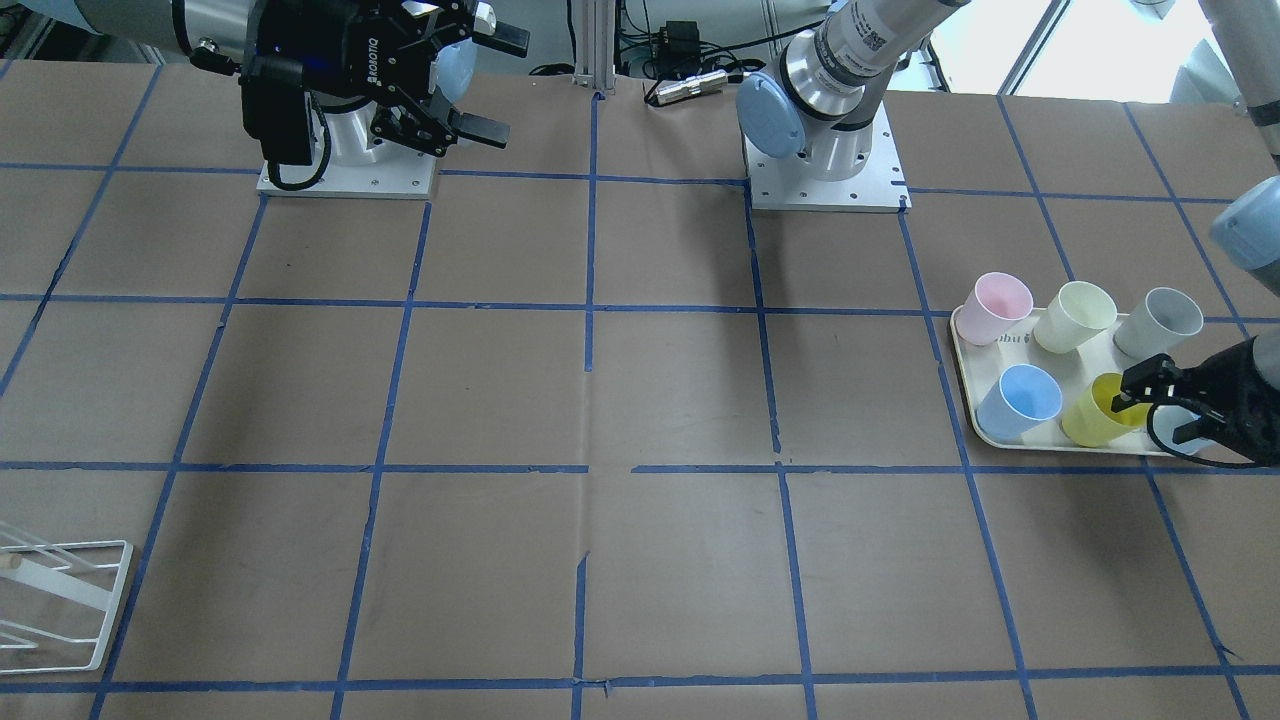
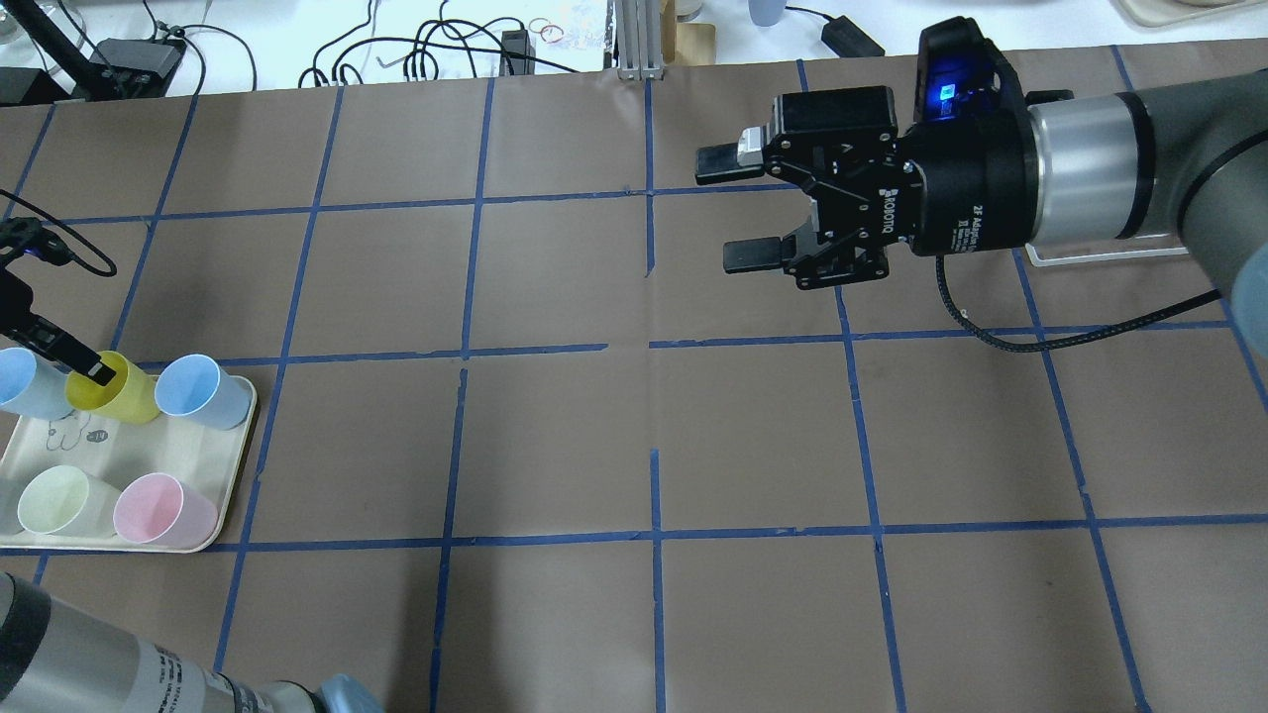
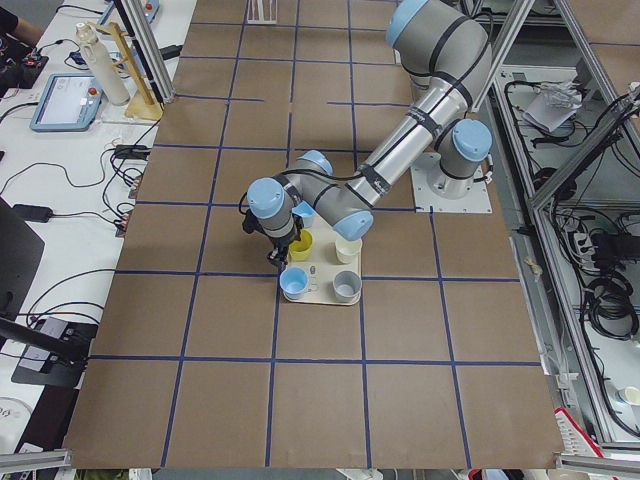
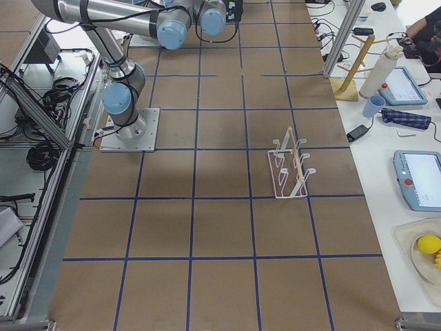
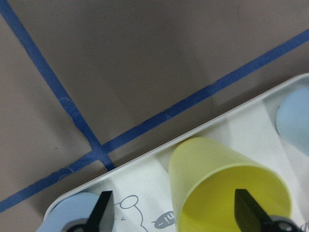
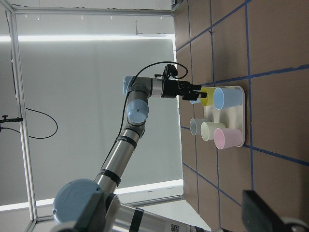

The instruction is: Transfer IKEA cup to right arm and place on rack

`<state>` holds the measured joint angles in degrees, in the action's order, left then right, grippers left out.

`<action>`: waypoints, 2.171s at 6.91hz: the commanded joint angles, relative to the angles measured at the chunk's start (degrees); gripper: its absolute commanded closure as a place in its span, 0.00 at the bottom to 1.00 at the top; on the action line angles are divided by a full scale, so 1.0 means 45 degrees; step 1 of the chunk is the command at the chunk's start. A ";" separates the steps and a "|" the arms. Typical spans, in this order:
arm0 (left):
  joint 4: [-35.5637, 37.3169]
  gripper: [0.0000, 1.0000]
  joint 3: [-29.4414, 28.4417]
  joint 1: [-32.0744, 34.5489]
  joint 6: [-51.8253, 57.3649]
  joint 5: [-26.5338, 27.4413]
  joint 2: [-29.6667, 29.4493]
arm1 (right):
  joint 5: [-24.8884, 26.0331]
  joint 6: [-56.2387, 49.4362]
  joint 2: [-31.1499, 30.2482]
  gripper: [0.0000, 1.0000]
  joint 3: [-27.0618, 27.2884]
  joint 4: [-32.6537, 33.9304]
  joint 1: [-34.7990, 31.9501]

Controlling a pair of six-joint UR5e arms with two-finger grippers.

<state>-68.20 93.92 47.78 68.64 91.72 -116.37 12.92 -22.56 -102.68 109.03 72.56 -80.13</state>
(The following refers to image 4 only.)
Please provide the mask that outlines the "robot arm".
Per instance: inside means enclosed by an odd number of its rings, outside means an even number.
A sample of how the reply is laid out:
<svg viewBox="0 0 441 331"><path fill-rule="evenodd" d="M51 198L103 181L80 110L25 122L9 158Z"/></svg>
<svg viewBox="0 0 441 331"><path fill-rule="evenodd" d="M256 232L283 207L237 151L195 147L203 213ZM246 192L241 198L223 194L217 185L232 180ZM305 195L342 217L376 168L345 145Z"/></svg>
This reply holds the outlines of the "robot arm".
<svg viewBox="0 0 441 331"><path fill-rule="evenodd" d="M103 57L113 83L103 92L103 105L120 139L141 136L146 121L136 109L145 86L142 67L127 57L113 31L156 39L168 50L179 49L191 27L217 36L228 22L239 24L242 1L33 1L45 16L78 23Z"/></svg>

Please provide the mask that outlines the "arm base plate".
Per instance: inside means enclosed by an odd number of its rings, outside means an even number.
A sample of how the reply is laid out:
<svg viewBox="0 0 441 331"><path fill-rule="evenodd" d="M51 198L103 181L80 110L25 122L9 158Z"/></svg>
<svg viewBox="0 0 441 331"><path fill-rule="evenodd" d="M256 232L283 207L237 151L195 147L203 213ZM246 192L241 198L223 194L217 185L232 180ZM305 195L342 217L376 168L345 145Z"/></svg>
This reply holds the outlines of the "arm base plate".
<svg viewBox="0 0 441 331"><path fill-rule="evenodd" d="M153 152L156 145L159 108L138 109L138 119L131 126L122 128L118 134L101 139L101 152Z"/></svg>

